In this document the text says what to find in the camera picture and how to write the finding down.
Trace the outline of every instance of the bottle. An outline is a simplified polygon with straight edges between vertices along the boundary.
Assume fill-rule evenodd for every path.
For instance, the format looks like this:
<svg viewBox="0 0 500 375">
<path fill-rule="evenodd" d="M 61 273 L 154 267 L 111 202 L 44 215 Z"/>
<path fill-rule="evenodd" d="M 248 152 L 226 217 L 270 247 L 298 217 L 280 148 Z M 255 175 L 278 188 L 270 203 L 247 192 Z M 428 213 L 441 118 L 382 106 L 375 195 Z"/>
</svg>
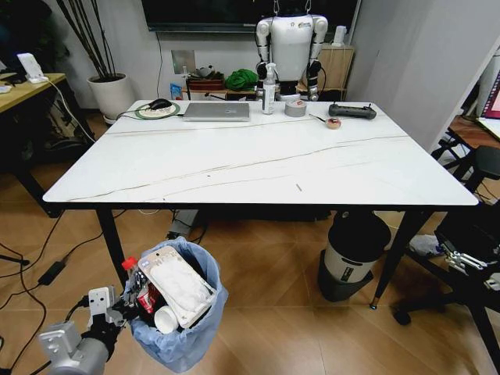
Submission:
<svg viewBox="0 0 500 375">
<path fill-rule="evenodd" d="M 153 314 L 156 301 L 159 300 L 159 291 L 151 284 L 138 267 L 138 261 L 131 256 L 122 262 L 122 267 L 127 271 L 129 288 L 136 294 L 136 298 L 144 310 Z"/>
<path fill-rule="evenodd" d="M 274 94 L 276 91 L 276 79 L 274 78 L 274 69 L 276 64 L 270 62 L 266 65 L 267 77 L 264 80 L 264 97 L 262 98 L 262 112 L 270 115 L 274 112 Z"/>
<path fill-rule="evenodd" d="M 132 291 L 139 292 L 148 283 L 148 278 L 139 269 L 138 261 L 133 256 L 124 260 L 122 267 L 127 271 Z"/>
</svg>

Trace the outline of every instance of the plant pot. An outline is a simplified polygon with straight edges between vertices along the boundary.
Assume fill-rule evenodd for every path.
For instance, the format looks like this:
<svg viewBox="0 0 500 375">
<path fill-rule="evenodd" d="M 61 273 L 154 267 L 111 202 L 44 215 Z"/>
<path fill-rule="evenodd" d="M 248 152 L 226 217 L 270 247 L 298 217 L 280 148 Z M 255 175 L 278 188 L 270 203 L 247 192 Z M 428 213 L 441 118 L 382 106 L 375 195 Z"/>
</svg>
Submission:
<svg viewBox="0 0 500 375">
<path fill-rule="evenodd" d="M 122 73 L 116 75 L 119 80 L 113 82 L 98 82 L 98 76 L 87 80 L 107 123 L 114 123 L 116 117 L 135 102 L 134 92 L 127 75 Z"/>
</svg>

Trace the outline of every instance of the blue trash bag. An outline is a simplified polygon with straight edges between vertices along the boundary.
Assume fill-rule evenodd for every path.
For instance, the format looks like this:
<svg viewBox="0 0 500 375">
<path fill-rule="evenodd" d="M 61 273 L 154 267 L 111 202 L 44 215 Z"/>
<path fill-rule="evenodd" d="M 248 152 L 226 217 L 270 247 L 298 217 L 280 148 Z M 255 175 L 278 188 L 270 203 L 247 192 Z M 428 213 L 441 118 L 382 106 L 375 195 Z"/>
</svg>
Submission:
<svg viewBox="0 0 500 375">
<path fill-rule="evenodd" d="M 180 333 L 175 330 L 170 334 L 162 334 L 139 318 L 131 320 L 130 327 L 134 338 L 151 357 L 172 371 L 182 373 L 201 361 L 209 350 L 210 343 L 215 337 L 217 327 L 222 319 L 228 293 L 220 283 L 217 261 L 204 248 L 187 242 L 183 237 L 178 237 L 173 241 L 164 241 L 151 250 L 143 252 L 142 256 L 167 245 L 175 248 L 185 259 L 195 257 L 198 260 L 206 275 L 206 281 L 216 290 L 215 302 L 196 325 L 192 328 L 186 328 Z"/>
</svg>

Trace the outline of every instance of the tile floor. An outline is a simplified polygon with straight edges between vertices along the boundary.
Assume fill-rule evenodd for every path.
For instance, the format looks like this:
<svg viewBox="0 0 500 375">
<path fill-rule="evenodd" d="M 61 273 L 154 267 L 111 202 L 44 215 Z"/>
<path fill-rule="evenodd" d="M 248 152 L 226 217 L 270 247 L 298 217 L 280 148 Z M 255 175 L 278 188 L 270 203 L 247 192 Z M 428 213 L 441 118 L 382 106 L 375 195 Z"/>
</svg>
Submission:
<svg viewBox="0 0 500 375">
<path fill-rule="evenodd" d="M 103 126 L 93 121 L 97 134 Z M 38 166 L 34 174 L 49 187 L 68 163 Z M 498 184 L 488 184 L 495 194 Z M 396 228 L 401 214 L 380 214 Z M 442 215 L 423 228 L 431 233 Z M 139 255 L 160 242 L 171 214 L 142 215 L 128 211 L 116 220 L 126 255 Z M 17 181 L 0 174 L 0 241 L 36 259 L 54 224 Z M 191 374 L 364 374 L 364 373 L 495 373 L 466 309 L 450 306 L 446 313 L 415 312 L 412 324 L 399 326 L 389 305 L 403 296 L 422 295 L 442 286 L 425 270 L 405 259 L 380 302 L 368 309 L 384 259 L 374 267 L 375 280 L 345 302 L 324 300 L 316 285 L 320 250 L 331 219 L 316 223 L 270 221 L 213 221 L 202 245 L 220 263 L 223 284 L 230 292 L 219 331 L 205 358 Z M 28 286 L 54 260 L 74 245 L 100 233 L 91 211 L 67 211 L 56 227 L 41 261 L 25 273 Z M 18 268 L 0 261 L 0 274 Z M 50 287 L 34 294 L 47 305 L 45 325 L 63 319 L 91 288 L 118 284 L 102 238 L 74 252 L 67 267 Z M 0 303 L 20 291 L 18 277 L 0 279 Z M 0 310 L 0 335 L 5 346 L 0 366 L 10 366 L 42 317 L 39 305 L 27 295 L 13 297 Z M 84 331 L 88 312 L 73 315 Z M 500 335 L 500 318 L 491 314 Z M 35 341 L 15 374 L 27 374 L 46 362 Z M 105 368 L 106 374 L 171 373 L 149 358 L 126 329 Z"/>
</svg>

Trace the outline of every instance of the mouse pad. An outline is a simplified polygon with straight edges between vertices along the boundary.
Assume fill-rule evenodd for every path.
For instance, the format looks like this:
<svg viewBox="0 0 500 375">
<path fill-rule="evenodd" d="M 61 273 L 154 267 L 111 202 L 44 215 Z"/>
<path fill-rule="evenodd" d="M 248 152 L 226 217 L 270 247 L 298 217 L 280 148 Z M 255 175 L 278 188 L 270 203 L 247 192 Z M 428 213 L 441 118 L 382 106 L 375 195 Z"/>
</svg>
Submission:
<svg viewBox="0 0 500 375">
<path fill-rule="evenodd" d="M 165 117 L 177 115 L 179 110 L 180 107 L 176 103 L 172 103 L 172 105 L 168 108 L 161 108 L 157 110 L 149 109 L 149 104 L 144 104 L 135 110 L 135 116 L 143 120 L 163 119 Z"/>
</svg>

